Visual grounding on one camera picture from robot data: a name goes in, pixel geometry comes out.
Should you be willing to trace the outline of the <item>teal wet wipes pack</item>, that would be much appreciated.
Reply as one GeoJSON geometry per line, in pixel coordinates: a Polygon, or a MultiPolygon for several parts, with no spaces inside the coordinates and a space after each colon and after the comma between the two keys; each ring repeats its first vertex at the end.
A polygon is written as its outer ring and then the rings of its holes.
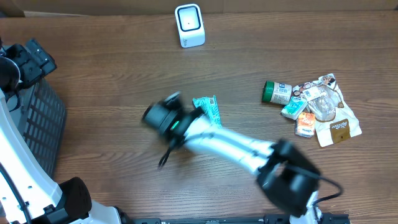
{"type": "Polygon", "coordinates": [[[212,97],[194,98],[192,101],[194,107],[200,107],[203,110],[203,112],[209,118],[211,124],[214,124],[219,128],[222,127],[220,111],[215,95],[213,95],[212,97]]]}

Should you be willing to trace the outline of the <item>green lid jar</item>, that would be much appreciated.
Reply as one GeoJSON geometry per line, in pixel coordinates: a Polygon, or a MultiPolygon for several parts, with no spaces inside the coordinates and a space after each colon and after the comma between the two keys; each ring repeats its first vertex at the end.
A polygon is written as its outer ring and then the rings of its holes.
{"type": "Polygon", "coordinates": [[[263,88],[262,102],[287,105],[290,101],[291,96],[291,85],[268,80],[265,82],[263,88]]]}

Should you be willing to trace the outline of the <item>small teal tissue pack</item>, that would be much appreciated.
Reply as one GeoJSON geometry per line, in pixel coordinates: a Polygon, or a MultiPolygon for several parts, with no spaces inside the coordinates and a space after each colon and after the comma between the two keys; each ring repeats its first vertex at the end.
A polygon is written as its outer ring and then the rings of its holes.
{"type": "Polygon", "coordinates": [[[281,115],[290,118],[292,120],[296,120],[299,115],[304,111],[307,107],[308,101],[301,97],[293,96],[291,97],[289,103],[284,106],[281,111],[281,115]]]}

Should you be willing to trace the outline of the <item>orange white small box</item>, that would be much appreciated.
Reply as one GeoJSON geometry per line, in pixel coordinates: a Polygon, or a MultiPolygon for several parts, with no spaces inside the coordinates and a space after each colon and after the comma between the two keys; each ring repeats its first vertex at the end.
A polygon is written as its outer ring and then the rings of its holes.
{"type": "Polygon", "coordinates": [[[300,113],[295,123],[295,134],[306,138],[314,136],[315,115],[313,113],[300,113]]]}

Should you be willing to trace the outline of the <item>beige brown snack bag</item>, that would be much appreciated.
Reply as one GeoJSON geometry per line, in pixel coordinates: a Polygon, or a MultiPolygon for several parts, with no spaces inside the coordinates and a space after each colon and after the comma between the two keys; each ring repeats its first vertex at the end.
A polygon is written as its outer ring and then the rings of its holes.
{"type": "Polygon", "coordinates": [[[346,104],[334,74],[296,85],[292,93],[306,100],[307,109],[315,115],[315,132],[321,147],[362,134],[359,120],[346,104]]]}

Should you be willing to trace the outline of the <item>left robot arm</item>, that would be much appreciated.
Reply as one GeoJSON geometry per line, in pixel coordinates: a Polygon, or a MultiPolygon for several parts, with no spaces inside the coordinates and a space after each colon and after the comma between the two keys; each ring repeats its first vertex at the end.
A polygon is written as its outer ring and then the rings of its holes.
{"type": "Polygon", "coordinates": [[[1,47],[1,213],[9,223],[129,223],[79,177],[53,179],[67,118],[45,79],[56,67],[35,39],[1,47]]]}

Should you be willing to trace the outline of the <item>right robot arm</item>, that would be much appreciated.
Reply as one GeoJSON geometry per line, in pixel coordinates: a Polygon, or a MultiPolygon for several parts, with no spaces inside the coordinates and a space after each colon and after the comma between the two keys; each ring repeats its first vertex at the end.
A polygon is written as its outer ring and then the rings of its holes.
{"type": "Polygon", "coordinates": [[[318,223],[321,212],[314,203],[320,171],[290,141],[263,141],[219,128],[201,108],[185,111],[179,93],[150,105],[142,120],[168,142],[169,151],[183,146],[245,168],[291,223],[318,223]]]}

